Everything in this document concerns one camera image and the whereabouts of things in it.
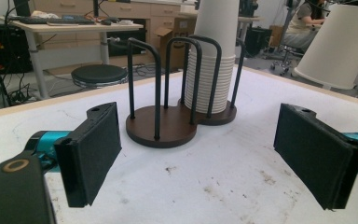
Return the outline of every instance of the wooden base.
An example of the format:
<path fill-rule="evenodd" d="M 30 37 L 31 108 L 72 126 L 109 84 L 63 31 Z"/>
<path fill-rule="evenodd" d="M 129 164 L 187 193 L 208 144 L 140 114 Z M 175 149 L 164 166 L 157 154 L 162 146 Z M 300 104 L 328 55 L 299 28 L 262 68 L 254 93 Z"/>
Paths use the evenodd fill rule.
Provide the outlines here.
<path fill-rule="evenodd" d="M 206 114 L 196 113 L 195 124 L 190 124 L 190 112 L 184 104 L 161 109 L 160 118 L 160 138 L 155 139 L 155 107 L 153 105 L 140 108 L 135 111 L 135 119 L 130 116 L 126 120 L 127 134 L 129 137 L 147 147 L 169 148 L 179 147 L 189 142 L 197 131 L 197 125 L 223 125 L 235 119 L 237 108 L 230 108 L 227 101 L 226 110 L 212 114 L 207 119 Z"/>

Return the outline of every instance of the desk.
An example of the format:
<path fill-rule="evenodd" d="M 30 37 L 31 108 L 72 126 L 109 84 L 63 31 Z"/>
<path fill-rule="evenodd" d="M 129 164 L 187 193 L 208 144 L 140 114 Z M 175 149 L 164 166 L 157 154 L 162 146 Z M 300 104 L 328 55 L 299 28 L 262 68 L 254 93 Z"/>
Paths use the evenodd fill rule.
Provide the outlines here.
<path fill-rule="evenodd" d="M 78 26 L 49 26 L 24 24 L 19 21 L 13 21 L 11 25 L 20 27 L 25 31 L 28 41 L 28 48 L 31 55 L 32 65 L 34 67 L 34 75 L 36 77 L 39 89 L 38 98 L 44 100 L 48 98 L 48 90 L 46 87 L 43 70 L 49 68 L 57 68 L 77 63 L 90 63 L 102 60 L 104 64 L 109 64 L 109 51 L 107 44 L 106 32 L 138 30 L 142 25 L 119 25 L 112 24 L 105 26 L 96 25 L 78 25 Z M 70 34 L 70 33 L 100 33 L 101 45 L 85 46 L 71 49 L 38 49 L 36 45 L 35 35 L 54 35 L 54 34 Z"/>
<path fill-rule="evenodd" d="M 170 105 L 181 78 L 170 79 Z M 154 103 L 153 81 L 135 83 L 135 109 Z M 112 101 L 122 150 L 93 206 L 69 208 L 60 174 L 45 175 L 59 223 L 358 224 L 358 176 L 347 209 L 324 211 L 273 148 L 281 103 L 314 110 L 339 132 L 358 132 L 358 99 L 251 69 L 242 72 L 237 117 L 200 125 L 189 143 L 171 149 L 143 147 L 127 136 L 126 84 L 2 109 L 0 162 L 20 153 L 32 134 L 71 131 L 86 110 Z"/>

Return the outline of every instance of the stool seat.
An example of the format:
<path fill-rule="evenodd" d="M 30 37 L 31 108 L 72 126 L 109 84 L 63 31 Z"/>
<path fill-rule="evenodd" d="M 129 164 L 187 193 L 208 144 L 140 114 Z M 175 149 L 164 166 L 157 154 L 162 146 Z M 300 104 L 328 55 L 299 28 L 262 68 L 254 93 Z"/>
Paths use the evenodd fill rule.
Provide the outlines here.
<path fill-rule="evenodd" d="M 109 64 L 92 64 L 78 67 L 71 73 L 77 86 L 83 88 L 102 88 L 127 81 L 124 68 Z"/>

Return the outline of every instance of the chair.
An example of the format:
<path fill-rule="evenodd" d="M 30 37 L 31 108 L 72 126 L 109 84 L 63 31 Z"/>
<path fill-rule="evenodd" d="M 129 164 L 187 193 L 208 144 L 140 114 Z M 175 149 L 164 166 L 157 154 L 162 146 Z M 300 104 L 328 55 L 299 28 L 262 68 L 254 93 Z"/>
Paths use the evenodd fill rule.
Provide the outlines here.
<path fill-rule="evenodd" d="M 71 73 L 71 76 L 75 85 L 82 88 L 99 89 L 127 82 L 127 71 L 109 64 L 78 67 Z"/>
<path fill-rule="evenodd" d="M 276 66 L 280 66 L 281 68 L 283 68 L 283 71 L 280 73 L 280 76 L 283 77 L 284 75 L 286 75 L 286 73 L 289 71 L 290 68 L 290 64 L 292 63 L 292 61 L 289 59 L 289 55 L 296 55 L 296 56 L 302 56 L 304 55 L 302 52 L 300 52 L 300 49 L 296 49 L 294 47 L 291 47 L 289 45 L 286 45 L 283 43 L 283 37 L 284 34 L 286 33 L 287 27 L 289 26 L 290 20 L 295 16 L 296 11 L 294 9 L 296 9 L 299 5 L 301 0 L 287 0 L 286 1 L 286 6 L 287 6 L 287 16 L 286 16 L 286 20 L 284 22 L 284 26 L 283 26 L 283 32 L 282 32 L 282 38 L 278 47 L 278 51 L 284 51 L 284 56 L 283 59 L 280 61 L 275 61 L 271 64 L 271 69 L 275 70 Z"/>

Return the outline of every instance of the white cylinder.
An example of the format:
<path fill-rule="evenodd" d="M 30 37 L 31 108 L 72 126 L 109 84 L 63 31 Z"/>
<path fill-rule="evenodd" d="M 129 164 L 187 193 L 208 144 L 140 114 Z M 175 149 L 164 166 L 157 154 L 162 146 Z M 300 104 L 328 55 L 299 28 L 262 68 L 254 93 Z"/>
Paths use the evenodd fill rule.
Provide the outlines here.
<path fill-rule="evenodd" d="M 358 75 L 358 7 L 332 8 L 295 73 L 324 86 L 353 88 Z"/>
<path fill-rule="evenodd" d="M 222 57 L 231 57 L 235 54 L 239 6 L 240 0 L 200 1 L 194 34 L 217 41 L 222 47 Z M 200 43 L 203 55 L 216 56 L 216 49 L 213 45 Z"/>

